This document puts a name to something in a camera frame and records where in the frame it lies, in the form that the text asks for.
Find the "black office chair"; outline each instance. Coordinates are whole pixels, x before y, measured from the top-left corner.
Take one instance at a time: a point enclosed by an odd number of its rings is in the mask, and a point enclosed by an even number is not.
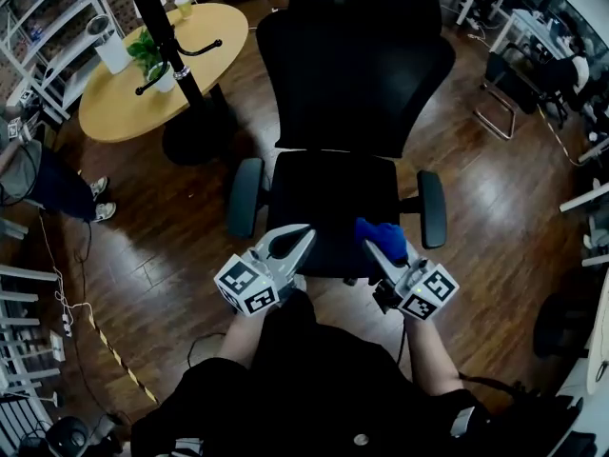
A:
[[[440,36],[438,0],[290,0],[257,30],[279,109],[276,146],[304,149],[277,157],[270,191],[264,164],[245,160],[231,192],[228,228],[253,234],[268,204],[267,229],[309,223],[317,242],[300,273],[368,277],[354,222],[400,223],[420,212],[422,243],[446,238],[442,185],[419,172],[416,199],[400,201],[393,162],[422,107],[451,70],[455,52]]]
[[[505,54],[510,50],[519,52],[531,61],[531,57],[524,50],[510,43],[501,53],[489,53],[486,72],[481,83],[481,89],[487,91],[509,112],[509,130],[500,129],[478,108],[474,109],[474,115],[495,135],[501,139],[510,140],[514,136],[516,126],[516,108],[497,94],[497,90],[499,90],[529,115],[535,113],[538,106],[544,107],[547,103],[553,103],[559,111],[560,128],[562,128],[566,110],[562,106],[561,99],[564,96],[568,98],[569,102],[572,102],[576,96],[573,87],[578,82],[578,71],[573,61],[566,58],[552,60],[543,65],[533,62],[532,72],[524,73],[513,67],[505,58]]]

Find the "wooden floor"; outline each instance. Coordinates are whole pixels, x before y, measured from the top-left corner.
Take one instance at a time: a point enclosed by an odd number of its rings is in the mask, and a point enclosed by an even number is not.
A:
[[[252,26],[269,12],[265,0],[240,7]],[[396,163],[402,196],[414,191],[419,169],[442,178],[449,239],[429,256],[448,268],[461,291],[437,325],[463,372],[552,390],[569,367],[538,360],[532,330],[543,300],[580,261],[580,218],[559,213],[559,204],[573,195],[574,168],[537,116],[520,116],[509,143],[482,128],[472,109],[479,101],[486,48],[468,39],[466,31],[445,28],[443,33],[457,63],[424,108]],[[221,86],[242,130],[224,157],[206,165],[169,163],[161,129],[121,144],[98,144],[79,130],[74,117],[61,138],[62,155],[86,179],[111,178],[109,197],[118,204],[111,221],[92,226],[87,300],[112,345],[160,400],[187,368],[193,339],[226,328],[231,318],[212,277],[230,254],[251,243],[226,233],[230,174],[241,158],[254,154],[266,160],[272,174],[279,153],[274,148],[279,137],[275,99],[253,33]],[[562,134],[575,147],[579,122],[570,122]],[[31,219],[32,232],[15,263],[49,268],[35,213],[27,206],[17,211]],[[78,303],[81,274],[73,254],[86,243],[87,227],[60,215],[45,216],[45,222],[66,295]],[[402,227],[419,246],[418,218],[404,216]],[[339,280],[309,279],[308,285],[321,322],[397,353],[401,315],[383,315],[364,280],[354,288]],[[43,318],[62,332],[52,292],[46,298]],[[78,330],[84,372],[103,407],[131,419],[150,411],[153,404],[102,346],[85,316]],[[84,387],[72,344],[66,347],[62,377],[54,381],[67,397],[60,414],[80,416],[94,426],[100,410]],[[408,364],[404,357],[406,374]],[[491,409],[505,404],[500,394],[472,388]]]

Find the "chair leg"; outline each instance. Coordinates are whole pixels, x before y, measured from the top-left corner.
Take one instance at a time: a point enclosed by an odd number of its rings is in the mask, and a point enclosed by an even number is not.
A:
[[[497,135],[500,139],[505,141],[509,141],[514,136],[514,127],[516,126],[516,112],[514,108],[507,103],[503,98],[501,98],[498,94],[496,94],[493,90],[488,89],[488,85],[486,83],[482,83],[482,90],[487,91],[495,100],[497,100],[509,113],[510,113],[510,129],[505,132],[499,129],[495,124],[493,124],[489,119],[487,119],[478,109],[474,109],[474,115],[478,117],[481,123],[492,133]]]

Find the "forearm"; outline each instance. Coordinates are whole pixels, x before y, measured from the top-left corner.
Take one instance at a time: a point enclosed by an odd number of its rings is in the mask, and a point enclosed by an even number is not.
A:
[[[414,382],[431,396],[462,389],[459,372],[432,322],[404,317]]]
[[[250,317],[235,315],[217,356],[249,368],[260,342],[266,312]]]
[[[7,171],[20,146],[21,142],[15,139],[0,153],[0,176]]]

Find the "metal shelving unit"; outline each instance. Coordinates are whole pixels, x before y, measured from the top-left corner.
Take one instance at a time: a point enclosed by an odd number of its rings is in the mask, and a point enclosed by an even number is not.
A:
[[[31,7],[18,19],[10,8],[11,1],[0,0],[0,9],[4,8],[7,12],[7,31],[4,38],[0,40],[0,52],[17,69],[22,76],[22,80],[10,95],[7,104],[16,105],[25,90],[34,89],[46,102],[45,111],[51,118],[61,123],[69,118],[68,107],[83,93],[90,74],[100,60],[97,56],[88,60],[83,67],[72,74],[68,81],[64,81],[60,74],[74,59],[93,45],[95,38],[87,35],[83,30],[80,35],[57,52],[50,61],[45,58],[42,49],[53,35],[69,25],[73,17],[88,9],[89,6],[92,6],[98,15],[107,15],[110,18],[110,24],[119,35],[123,36],[124,34],[106,0],[75,0],[67,10],[43,30],[38,39],[32,41],[24,31],[23,26],[47,0],[35,0]],[[12,53],[12,43],[15,37],[24,39],[28,45],[26,55],[21,61]]]

